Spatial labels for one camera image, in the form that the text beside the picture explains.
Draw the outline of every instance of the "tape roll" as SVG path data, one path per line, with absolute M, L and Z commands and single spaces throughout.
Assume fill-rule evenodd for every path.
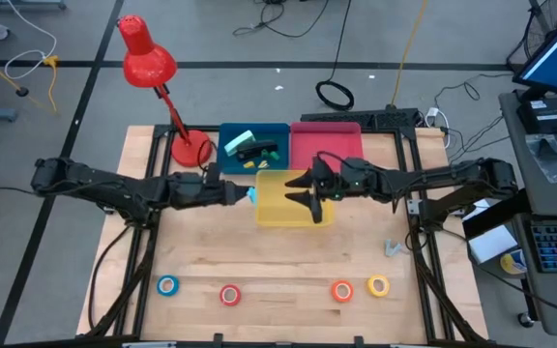
M 233 300 L 227 300 L 227 292 L 229 291 L 234 292 Z M 222 302 L 223 305 L 229 305 L 229 306 L 237 305 L 240 299 L 242 299 L 242 293 L 240 292 L 240 289 L 238 289 L 237 286 L 232 284 L 227 284 L 223 286 L 222 289 L 220 289 L 220 301 Z
M 180 289 L 180 280 L 173 275 L 163 275 L 156 283 L 156 290 L 163 296 L 173 296 Z
M 375 282 L 376 281 L 382 283 L 382 290 L 381 291 L 377 290 L 377 288 L 375 287 Z M 366 282 L 366 286 L 368 287 L 368 291 L 371 293 L 371 295 L 373 295 L 375 297 L 384 297 L 384 296 L 388 295 L 389 291 L 391 291 L 391 283 L 383 275 L 374 275 L 374 276 L 370 277 L 368 279 L 368 281 Z
M 341 296 L 338 292 L 338 289 L 340 288 L 347 289 L 347 295 Z M 331 292 L 335 300 L 337 300 L 338 302 L 348 302 L 352 299 L 352 296 L 354 296 L 354 287 L 347 280 L 339 280 L 333 284 Z

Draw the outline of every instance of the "wooden table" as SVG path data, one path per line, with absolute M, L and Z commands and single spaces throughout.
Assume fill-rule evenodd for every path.
M 152 132 L 153 127 L 129 127 L 118 173 L 143 177 Z M 209 135 L 218 143 L 216 133 Z M 418 129 L 417 135 L 424 168 L 448 164 L 439 130 Z M 392 135 L 363 134 L 363 147 L 367 160 L 398 168 Z M 161 157 L 157 163 L 158 175 Z M 169 172 L 185 170 L 190 169 L 171 161 Z M 242 185 L 254 181 L 250 176 L 224 178 Z M 435 198 L 448 192 L 438 189 L 429 195 Z M 407 233 L 404 204 L 399 204 L 396 214 L 390 204 L 367 198 L 335 204 L 335 223 L 322 228 L 259 227 L 247 198 L 231 207 L 164 210 L 141 338 L 208 341 L 214 333 L 223 333 L 225 341 L 349 343 L 362 335 L 366 343 L 426 343 L 413 257 L 407 252 L 392 258 L 384 255 L 385 240 L 403 243 Z M 457 218 L 450 217 L 445 226 L 463 233 Z M 119 217 L 106 217 L 97 258 L 122 229 Z M 103 261 L 95 320 L 121 290 L 131 237 L 129 232 Z M 436 237 L 449 297 L 476 332 L 487 337 L 465 243 L 447 234 Z M 167 274 L 181 282 L 173 297 L 156 292 L 158 278 Z M 376 274 L 391 283 L 385 298 L 374 298 L 366 290 L 366 280 Z M 338 279 L 354 285 L 354 297 L 347 304 L 335 302 L 330 294 L 330 285 Z M 237 306 L 220 302 L 219 291 L 227 283 L 237 284 L 243 292 Z M 436 333 L 443 337 L 439 306 L 429 294 Z M 132 330 L 136 294 L 129 306 L 125 333 Z M 79 333 L 88 331 L 86 310 L 87 301 Z

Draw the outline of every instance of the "blue bin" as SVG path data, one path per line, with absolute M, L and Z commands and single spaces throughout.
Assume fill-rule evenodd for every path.
M 255 140 L 276 141 L 280 159 L 250 159 L 255 163 L 255 167 L 245 168 L 244 163 L 247 161 L 240 162 L 235 155 L 228 156 L 224 151 L 224 146 L 245 131 L 251 131 Z M 227 123 L 220 125 L 218 164 L 223 174 L 254 175 L 259 170 L 257 166 L 262 160 L 266 160 L 270 165 L 266 169 L 282 170 L 289 167 L 289 126 L 287 124 Z

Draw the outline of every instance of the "gray floor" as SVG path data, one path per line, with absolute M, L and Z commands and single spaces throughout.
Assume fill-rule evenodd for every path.
M 24 13 L 58 37 L 56 52 L 61 59 L 93 60 L 113 4 L 114 0 L 69 0 L 64 13 L 43 9 Z M 320 0 L 290 0 L 277 28 L 290 33 L 302 31 L 321 5 Z M 251 1 L 126 0 L 122 15 L 143 15 L 155 41 L 180 61 L 328 62 L 334 58 L 345 6 L 345 0 L 331 1 L 317 26 L 297 40 L 268 31 L 233 38 L 231 32 L 236 27 L 258 20 L 260 6 Z M 398 62 L 419 6 L 419 0 L 354 1 L 340 60 Z M 501 64 L 521 36 L 527 8 L 527 1 L 519 0 L 431 2 L 408 61 Z M 48 37 L 28 28 L 14 14 L 0 13 L 0 22 L 15 32 L 0 43 L 0 59 L 34 47 L 49 48 Z M 124 52 L 116 32 L 105 59 L 121 60 Z M 396 104 L 417 106 L 426 112 L 443 86 L 455 85 L 477 73 L 481 72 L 406 71 Z M 17 108 L 19 114 L 15 123 L 0 123 L 0 186 L 28 189 L 34 161 L 60 153 L 88 74 L 89 69 L 82 68 L 59 70 L 55 98 L 60 117 L 16 97 L 0 79 L 0 107 Z M 289 123 L 303 113 L 329 111 L 314 92 L 315 83 L 328 74 L 327 70 L 304 69 L 181 69 L 168 85 L 189 124 Z M 355 110 L 383 108 L 390 101 L 395 78 L 396 71 L 392 70 L 345 70 L 335 75 L 335 81 L 355 94 Z M 47 101 L 49 82 L 47 68 L 37 69 L 22 80 L 43 102 Z M 497 117 L 498 94 L 515 88 L 509 77 L 481 78 L 474 85 L 481 93 L 480 101 L 471 101 L 461 89 L 448 91 L 439 99 L 451 128 L 467 136 Z M 114 170 L 127 126 L 167 120 L 165 109 L 152 91 L 129 86 L 120 69 L 103 68 L 73 148 L 73 159 Z M 505 135 L 501 123 L 482 143 Z M 456 149 L 453 146 L 449 154 Z M 465 157 L 496 157 L 514 163 L 509 141 Z M 0 191 L 0 313 L 41 203 L 21 193 Z M 8 343 L 74 335 L 102 223 L 102 213 L 91 204 L 56 200 Z M 514 317 L 525 310 L 521 294 L 488 275 L 476 272 L 476 276 L 491 338 L 506 344 L 557 347 L 557 337 L 544 333 L 539 324 L 531 330 L 518 326 Z

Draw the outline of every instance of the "gray desk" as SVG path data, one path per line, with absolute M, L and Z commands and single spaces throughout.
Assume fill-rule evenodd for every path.
M 516 114 L 519 101 L 515 94 L 503 94 L 500 96 L 500 104 L 509 128 L 509 135 L 513 143 L 519 170 L 523 176 L 526 195 L 532 212 L 537 216 L 557 217 L 557 184 L 552 185 L 545 179 L 526 146 L 525 130 Z M 529 217 L 526 214 L 517 215 L 512 220 L 517 242 L 525 251 L 528 284 L 534 294 L 557 304 L 557 274 L 537 272 L 536 260 L 530 248 L 531 243 L 528 241 L 522 222 L 523 218 L 528 219 Z M 534 301 L 534 305 L 544 330 L 548 334 L 557 335 L 557 309 L 537 301 Z

